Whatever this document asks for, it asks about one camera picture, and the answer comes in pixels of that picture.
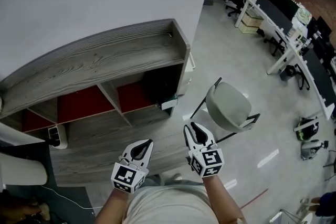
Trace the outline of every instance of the gray chair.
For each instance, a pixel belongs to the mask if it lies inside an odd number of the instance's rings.
[[[202,104],[206,103],[213,121],[224,130],[232,132],[232,134],[216,141],[217,143],[236,133],[252,129],[260,116],[260,114],[249,116],[252,110],[250,102],[237,89],[226,82],[220,82],[221,80],[222,78],[211,86],[206,97],[191,116],[192,119]]]

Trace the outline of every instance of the office desk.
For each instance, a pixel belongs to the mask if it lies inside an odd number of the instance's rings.
[[[269,16],[259,7],[256,5],[256,0],[245,0],[245,5],[243,7],[243,9],[241,10],[241,14],[237,19],[237,22],[235,23],[235,27],[238,27],[241,20],[243,19],[243,16],[248,8],[249,5],[253,6],[253,9],[265,20],[267,20],[267,22],[272,25],[274,27],[274,30],[277,31],[279,33],[279,35],[283,38],[283,40],[286,41],[287,45],[288,45],[288,49],[285,51],[285,53],[276,61],[276,63],[267,70],[267,74],[273,74],[273,73],[277,73],[279,69],[281,69],[282,67],[284,67],[285,65],[288,65],[289,61],[284,62],[284,60],[286,58],[293,58],[293,56],[295,58],[298,59],[298,65],[300,66],[300,68],[302,69],[302,72],[304,73],[304,75],[306,76],[308,82],[310,83],[310,85],[312,86],[312,88],[314,89],[314,92],[317,95],[317,98],[319,100],[319,103],[321,105],[321,109],[319,109],[317,112],[313,113],[312,115],[308,116],[307,118],[315,118],[313,121],[301,125],[300,127],[297,127],[294,129],[294,131],[298,131],[301,129],[304,129],[307,126],[313,125],[316,122],[318,122],[318,119],[321,118],[322,116],[325,116],[325,118],[327,120],[330,119],[332,111],[335,108],[334,103],[326,106],[325,105],[325,99],[321,96],[318,87],[315,83],[315,80],[312,76],[312,74],[310,73],[308,66],[307,66],[307,62],[299,55],[299,51],[301,49],[301,47],[296,47],[296,45],[293,43],[293,41],[291,41],[282,31],[282,29],[280,29],[272,20],[271,18],[269,18]]]

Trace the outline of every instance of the gray concrete floor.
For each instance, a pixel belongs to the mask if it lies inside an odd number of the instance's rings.
[[[196,69],[175,113],[191,114],[219,77],[249,99],[252,113],[261,113],[252,130],[219,144],[225,159],[219,176],[226,186],[230,185],[229,192],[240,206],[268,189],[243,210],[249,223],[267,223],[281,208],[295,214],[301,198],[321,196],[335,189],[334,179],[324,183],[332,175],[332,168],[322,168],[335,156],[320,150],[316,158],[301,160],[300,142],[292,129],[300,117],[319,108],[316,94],[312,90],[300,91],[294,78],[285,83],[277,75],[268,76],[266,70],[276,61],[269,53],[270,45],[264,44],[259,35],[242,34],[234,27],[235,17],[227,17],[227,12],[223,2],[203,7],[192,45]],[[194,121],[205,125],[217,138],[227,134],[204,110],[197,113]],[[322,119],[314,138],[328,140],[329,149],[334,150],[333,130],[332,120]],[[271,154],[274,157],[260,167]],[[175,173],[200,181],[187,164],[163,176]],[[106,200],[111,187],[87,190],[92,205],[97,206],[98,200],[90,193],[99,193]]]

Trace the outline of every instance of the computer monitor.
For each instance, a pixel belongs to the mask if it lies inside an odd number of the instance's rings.
[[[299,6],[293,0],[269,0],[271,1],[289,20],[293,20]]]
[[[331,29],[321,16],[317,19],[316,24],[321,34],[330,36]]]

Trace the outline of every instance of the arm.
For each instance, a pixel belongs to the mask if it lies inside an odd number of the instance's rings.
[[[114,189],[97,215],[95,224],[121,224],[128,201],[128,193]]]
[[[218,176],[204,177],[203,183],[219,224],[236,224],[237,219],[246,223],[243,213]]]

